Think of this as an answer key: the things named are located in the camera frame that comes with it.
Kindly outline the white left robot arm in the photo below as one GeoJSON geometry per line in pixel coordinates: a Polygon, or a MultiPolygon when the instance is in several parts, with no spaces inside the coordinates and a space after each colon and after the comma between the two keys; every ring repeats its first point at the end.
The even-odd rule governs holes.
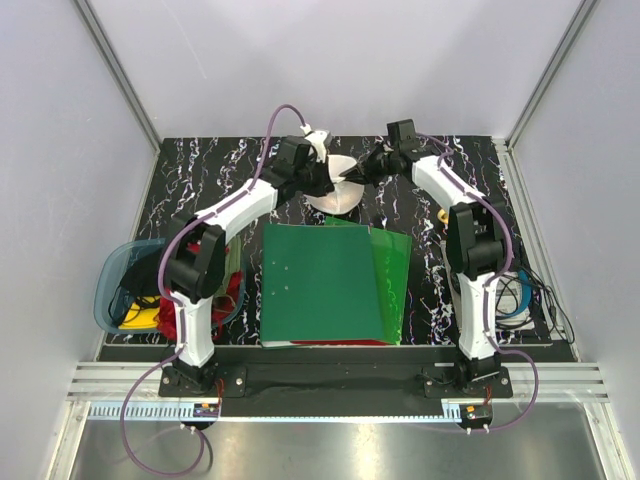
{"type": "Polygon", "coordinates": [[[170,222],[158,286],[174,303],[176,360],[185,365],[181,384],[196,396],[215,386],[211,307],[226,274],[226,248],[241,230],[298,193],[334,190],[328,168],[331,135],[312,130],[282,140],[275,159],[239,190],[197,213],[178,212],[170,222]]]}

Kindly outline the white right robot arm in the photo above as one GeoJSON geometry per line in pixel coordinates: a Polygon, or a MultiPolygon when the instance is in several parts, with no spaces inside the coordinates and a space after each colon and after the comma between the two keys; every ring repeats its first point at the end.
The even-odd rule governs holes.
{"type": "Polygon", "coordinates": [[[445,159],[446,144],[432,153],[419,140],[411,119],[389,123],[388,140],[363,161],[338,174],[342,180],[378,185],[403,175],[448,211],[446,258],[460,286],[459,351],[469,361],[454,371],[454,384],[466,396],[476,396],[490,383],[488,370],[478,363],[495,360],[500,349],[495,333],[495,300],[499,279],[513,259],[513,242],[502,206],[464,182],[445,159]]]}

